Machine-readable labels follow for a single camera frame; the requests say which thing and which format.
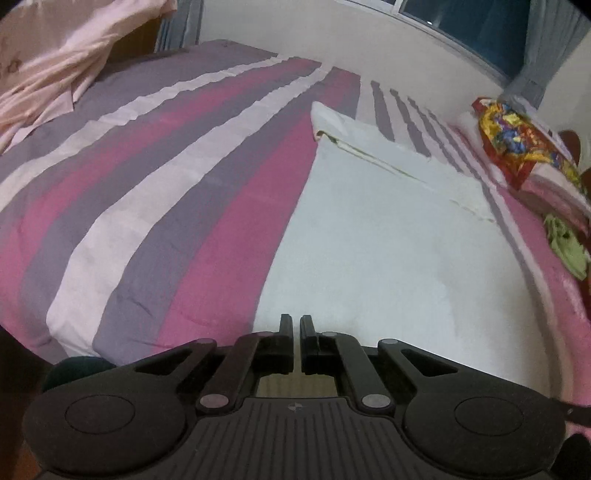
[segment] white wall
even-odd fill
[[[332,62],[399,89],[448,118],[468,109],[477,96],[502,90],[425,32],[335,0],[205,0],[200,40],[217,38]],[[550,124],[572,119],[591,76],[591,35],[583,44],[548,88],[542,112]]]
[[[555,127],[580,124],[591,133],[590,82],[591,33],[587,34],[548,85],[540,114]]]

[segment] purple stripe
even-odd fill
[[[74,112],[42,125],[22,143],[2,155],[0,179],[4,179],[32,158],[41,157],[55,150],[87,121],[114,112],[139,96],[149,95],[182,80],[226,70],[244,62],[266,60],[272,56],[262,50],[239,44],[234,44],[232,48],[227,48],[225,45],[224,41],[209,42],[200,46],[198,50],[179,52],[178,55],[167,59],[144,60],[120,74],[110,75],[101,82],[95,83],[76,104]],[[175,99],[164,102],[161,108],[173,108],[175,103],[182,102],[183,94],[190,93],[179,94]],[[26,188],[18,192],[10,204],[0,212],[0,245],[4,243],[5,235],[10,231],[11,225],[23,216],[30,204],[72,171],[76,171],[87,160],[87,155],[92,154],[91,149],[109,144],[112,138],[120,134],[120,130],[114,128],[107,132],[98,142],[82,150],[79,155],[46,170],[43,175],[35,178]]]
[[[355,119],[359,105],[359,96],[361,95],[361,77],[354,73],[350,75],[355,78],[355,84],[350,93],[346,95],[343,102],[339,105],[338,112]]]
[[[384,100],[384,93],[379,87],[379,83],[371,81],[371,88],[374,91],[374,108],[375,108],[375,122],[380,133],[391,142],[394,141],[394,130],[392,130],[392,122]]]
[[[435,130],[435,127],[433,127],[433,124],[431,123],[431,121],[429,120],[429,118],[427,117],[427,115],[425,115],[421,109],[418,107],[418,105],[416,104],[416,102],[411,99],[410,97],[408,98],[408,103],[410,103],[410,105],[417,111],[419,117],[421,117],[421,120],[423,121],[423,125],[425,125],[425,129],[427,130],[427,133],[429,134],[429,136],[435,140],[435,142],[437,143],[437,145],[439,145],[439,148],[441,149],[441,151],[443,152],[443,155],[445,156],[445,158],[447,159],[447,161],[449,162],[449,164],[451,166],[453,166],[458,172],[462,172],[460,166],[458,165],[456,159],[454,158],[453,155],[451,155],[449,153],[449,151],[447,150],[447,148],[445,147],[445,144],[443,143],[443,141],[441,140],[441,138],[439,138],[439,135],[437,135],[437,132]]]
[[[47,343],[42,345],[36,345],[31,351],[54,365],[68,358],[68,354],[55,338],[50,338]]]
[[[402,101],[400,95],[396,90],[390,88],[390,94],[396,99],[398,110],[400,110],[402,118],[404,119],[404,123],[407,124],[408,136],[413,141],[414,149],[418,153],[430,158],[431,151],[425,145],[425,141],[423,140],[423,134],[418,129],[416,124],[413,122],[413,119],[410,117],[410,112],[408,111],[406,104]]]
[[[302,116],[309,115],[312,102],[321,99],[338,75],[338,69],[333,69],[324,81],[292,100],[272,121],[225,157],[152,228],[109,299],[93,342],[96,352],[117,364],[152,353],[190,260],[261,163]],[[338,110],[350,112],[350,106],[358,102],[355,95],[359,95],[359,90],[353,91]]]
[[[554,343],[552,332],[548,328],[547,316],[544,310],[544,305],[542,304],[542,296],[538,290],[538,287],[535,284],[534,274],[527,265],[524,254],[517,245],[517,240],[513,237],[513,234],[509,230],[509,227],[501,212],[501,208],[499,207],[497,201],[495,200],[492,194],[492,189],[496,188],[496,186],[494,186],[494,184],[491,181],[490,183],[486,182],[484,178],[476,171],[476,169],[472,167],[471,162],[467,159],[466,155],[464,154],[460,146],[457,144],[452,133],[444,124],[442,124],[439,121],[439,119],[433,114],[433,112],[429,111],[429,116],[439,124],[439,127],[441,127],[441,130],[446,136],[448,142],[456,150],[458,156],[467,165],[474,177],[480,180],[480,182],[482,183],[482,192],[484,193],[489,205],[491,206],[491,211],[495,216],[496,222],[498,223],[501,232],[503,233],[503,236],[507,240],[507,243],[509,243],[509,245],[511,246],[515,258],[519,263],[519,267],[521,268],[521,271],[523,272],[523,276],[525,279],[525,285],[527,286],[527,290],[532,300],[535,318],[538,322],[538,327],[540,330],[540,334],[542,336],[542,340],[544,342],[544,347],[548,358],[548,378],[550,382],[550,393],[553,397],[558,397],[560,395],[561,390],[561,371],[558,362],[554,361],[555,359],[558,359],[558,351],[556,348],[556,344]]]
[[[291,83],[302,74],[311,73],[317,65],[317,63],[310,62],[309,68],[302,68],[297,72],[287,69],[286,73],[279,75],[275,80],[247,90],[237,98],[227,100],[214,113],[183,125],[168,137],[151,144],[149,148],[129,158],[84,192],[51,225],[43,239],[42,246],[28,267],[22,281],[20,300],[24,321],[38,322],[39,319],[46,318],[72,252],[101,213],[134,188],[147,175],[171,160],[212,128],[237,116],[272,90]],[[267,68],[284,69],[285,64]],[[230,77],[222,82],[235,82],[236,78]],[[199,89],[199,93],[185,92],[187,95],[184,98],[206,95],[208,90],[219,89],[222,82]],[[142,122],[157,119],[160,115],[161,112],[157,109],[144,115]]]
[[[126,63],[125,70],[101,74],[76,103],[72,113],[46,123],[23,142],[2,155],[0,181],[32,158],[55,150],[89,120],[114,112],[139,96],[158,92],[163,87],[191,80],[205,73],[218,72],[243,63],[254,63],[274,56],[270,52],[228,41],[213,41],[172,56],[144,57]]]

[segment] white stripe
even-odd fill
[[[431,156],[439,160],[441,163],[449,164],[449,161],[443,154],[443,151],[441,150],[441,147],[439,146],[437,141],[431,135],[429,135],[429,132],[427,132],[427,127],[425,127],[423,119],[418,114],[417,110],[408,101],[408,97],[405,98],[404,95],[401,95],[400,93],[398,94],[398,96],[400,97],[400,100],[404,103],[404,105],[406,105],[411,120],[423,134],[423,140],[425,142],[425,145],[431,152]]]
[[[556,311],[554,309],[554,301],[552,300],[552,293],[550,291],[550,286],[544,277],[544,273],[540,268],[537,260],[534,257],[534,254],[531,252],[529,246],[527,245],[526,241],[523,239],[521,232],[519,231],[519,226],[515,222],[513,214],[511,213],[509,207],[505,203],[505,199],[501,196],[498,192],[497,186],[488,176],[488,173],[482,168],[480,162],[474,159],[473,154],[467,149],[464,145],[464,142],[458,137],[458,135],[450,129],[450,132],[460,146],[460,148],[465,152],[466,158],[471,163],[472,167],[475,169],[476,174],[480,178],[480,180],[485,184],[485,188],[491,193],[493,201],[495,202],[497,208],[499,209],[501,216],[503,217],[503,221],[509,230],[509,233],[515,240],[515,244],[517,248],[522,253],[525,264],[529,269],[532,277],[534,279],[535,287],[541,297],[542,307],[544,309],[544,313],[546,315],[546,321],[548,324],[548,329],[554,339],[554,344],[556,346],[556,351],[558,354],[558,361],[560,363],[560,375],[562,380],[561,391],[560,391],[560,398],[564,401],[571,401],[573,398],[573,382],[574,382],[574,370],[573,370],[573,362],[570,357],[570,351],[566,345],[566,341],[564,339],[563,334],[560,331],[560,327],[558,325],[558,317],[556,315]],[[464,163],[461,158],[458,158],[458,162]]]
[[[462,138],[460,138],[460,136],[458,135],[458,133],[455,132],[453,130],[453,128],[450,128],[447,125],[445,125],[445,126],[447,127],[447,131],[449,132],[449,134],[456,141],[457,146],[460,148],[460,150],[462,151],[462,153],[466,157],[467,162],[469,164],[469,165],[466,164],[465,161],[462,160],[459,155],[454,155],[454,158],[457,160],[457,162],[458,162],[460,168],[462,169],[462,171],[464,169],[468,170],[470,172],[470,176],[473,177],[474,174],[472,173],[472,171],[475,170],[477,172],[477,175],[483,176],[484,179],[486,179],[487,181],[489,181],[491,179],[491,176],[490,176],[488,170],[484,170],[482,168],[481,163],[474,156],[474,153],[472,153],[472,150],[470,150],[470,148],[468,148],[468,146],[464,143],[464,140]]]
[[[469,166],[460,158],[459,153],[457,152],[457,150],[455,149],[455,147],[450,143],[450,141],[447,139],[447,135],[446,133],[443,131],[443,128],[439,125],[439,122],[436,122],[430,115],[429,112],[425,111],[425,110],[421,110],[425,115],[427,115],[427,118],[429,119],[429,121],[431,122],[431,124],[433,125],[433,128],[435,129],[435,131],[437,132],[437,136],[439,138],[441,138],[441,141],[443,142],[443,144],[446,146],[447,151],[450,153],[450,155],[454,158],[454,160],[456,160],[457,165],[460,167],[460,170],[462,171],[462,173],[464,175],[467,175],[469,177],[474,177],[474,173],[472,172],[472,170],[469,168]],[[451,128],[446,128],[447,132],[454,137],[454,132],[452,131]],[[466,158],[472,158],[473,154],[470,150],[466,149],[466,146],[464,145],[464,142],[462,141],[462,139],[460,138],[456,138],[454,137],[454,140],[456,141],[458,147],[461,149],[461,151],[464,153],[464,155],[466,156]]]
[[[398,103],[394,98],[394,95],[390,93],[388,88],[385,90],[382,89],[382,93],[384,94],[384,102],[386,103],[386,109],[388,110],[388,115],[390,117],[390,124],[392,125],[392,132],[394,132],[395,142],[416,152],[417,149],[408,134],[407,124],[402,117],[402,112],[398,108]]]
[[[97,218],[72,253],[47,313],[51,335],[68,354],[92,351],[107,301],[154,224],[221,159],[329,71],[322,65],[213,128]]]
[[[454,160],[456,161],[456,164],[458,165],[458,167],[460,168],[462,173],[464,175],[469,176],[469,177],[473,177],[474,175],[472,174],[470,169],[467,167],[467,165],[464,162],[460,161],[459,154],[457,153],[457,150],[455,148],[453,148],[451,143],[449,143],[449,140],[447,139],[445,132],[439,126],[439,123],[437,123],[433,118],[431,118],[427,109],[422,108],[420,106],[418,106],[418,109],[427,118],[429,123],[431,123],[431,125],[433,126],[433,128],[435,130],[435,134],[437,135],[437,138],[439,138],[439,140],[441,140],[444,148],[454,158]],[[439,147],[439,145],[438,145],[437,148],[439,149],[439,151],[441,151],[441,154],[443,155],[441,147]],[[441,159],[444,160],[446,163],[449,163],[449,161],[447,160],[447,158],[445,156],[443,156]]]
[[[371,80],[367,77],[361,77],[361,89],[355,119],[368,125],[375,126],[376,124],[374,90],[371,86]]]
[[[137,97],[130,103],[119,107],[115,112],[107,113],[96,121],[87,122],[85,126],[65,139],[55,150],[26,162],[0,183],[0,211],[6,208],[6,205],[18,192],[48,168],[76,155],[83,148],[96,142],[112,128],[121,127],[132,120],[136,120],[139,116],[159,107],[166,100],[175,98],[181,92],[196,90],[209,83],[219,82],[224,78],[234,77],[248,70],[269,67],[286,59],[287,57],[277,56],[256,63],[237,65],[220,72],[205,73],[195,79],[177,82],[174,85],[164,87],[150,95]]]

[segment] colorful bag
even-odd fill
[[[586,194],[576,166],[527,118],[492,99],[479,98],[472,106],[480,115],[484,149],[513,188],[519,190],[536,163],[547,163]]]

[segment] window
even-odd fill
[[[351,0],[409,20],[513,78],[524,61],[530,0]]]

